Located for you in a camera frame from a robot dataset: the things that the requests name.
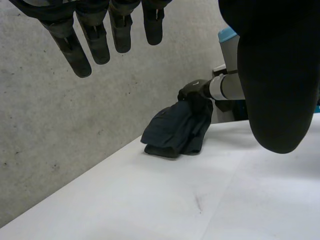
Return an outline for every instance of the robotic hand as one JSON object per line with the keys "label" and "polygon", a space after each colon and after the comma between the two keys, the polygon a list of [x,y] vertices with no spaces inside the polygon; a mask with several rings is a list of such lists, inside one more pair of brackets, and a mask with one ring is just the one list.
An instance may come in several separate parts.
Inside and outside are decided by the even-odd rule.
{"label": "robotic hand", "polygon": [[107,11],[115,49],[127,53],[131,48],[133,24],[130,14],[141,1],[146,38],[150,45],[157,45],[163,36],[164,8],[172,0],[10,0],[27,16],[42,23],[80,78],[88,77],[92,69],[73,28],[74,12],[95,63],[102,65],[110,60],[103,24]]}

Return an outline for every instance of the scuff mark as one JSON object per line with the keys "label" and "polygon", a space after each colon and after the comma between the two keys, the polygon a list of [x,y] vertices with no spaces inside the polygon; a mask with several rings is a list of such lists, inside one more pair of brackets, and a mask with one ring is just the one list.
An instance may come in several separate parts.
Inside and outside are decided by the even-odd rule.
{"label": "scuff mark", "polygon": [[200,203],[200,198],[196,194],[194,195],[194,200],[195,200],[196,206],[200,210],[200,214],[201,214],[202,213],[202,207],[201,207],[201,203]]}

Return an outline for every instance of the white tabletop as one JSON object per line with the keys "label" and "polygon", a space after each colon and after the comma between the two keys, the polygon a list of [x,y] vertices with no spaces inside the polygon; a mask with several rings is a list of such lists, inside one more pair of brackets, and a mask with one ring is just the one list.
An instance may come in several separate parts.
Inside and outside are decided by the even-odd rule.
{"label": "white tabletop", "polygon": [[214,124],[201,154],[134,140],[0,229],[0,240],[319,240],[320,114],[292,153],[249,122]]}

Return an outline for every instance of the dark gray cloth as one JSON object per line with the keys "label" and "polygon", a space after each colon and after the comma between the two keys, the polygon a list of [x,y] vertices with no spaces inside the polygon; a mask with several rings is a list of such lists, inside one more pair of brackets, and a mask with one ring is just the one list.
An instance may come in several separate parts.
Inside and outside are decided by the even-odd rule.
{"label": "dark gray cloth", "polygon": [[208,99],[181,100],[161,110],[144,130],[141,142],[147,154],[177,158],[197,154],[211,124],[212,102]]}

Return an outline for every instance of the concrete wall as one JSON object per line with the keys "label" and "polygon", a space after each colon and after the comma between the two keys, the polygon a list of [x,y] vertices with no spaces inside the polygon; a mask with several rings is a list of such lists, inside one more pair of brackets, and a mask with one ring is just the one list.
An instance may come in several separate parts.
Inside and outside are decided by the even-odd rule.
{"label": "concrete wall", "polygon": [[174,0],[164,38],[147,43],[142,8],[132,14],[132,48],[78,78],[49,33],[0,0],[0,227],[137,138],[188,82],[223,63],[217,0]]}

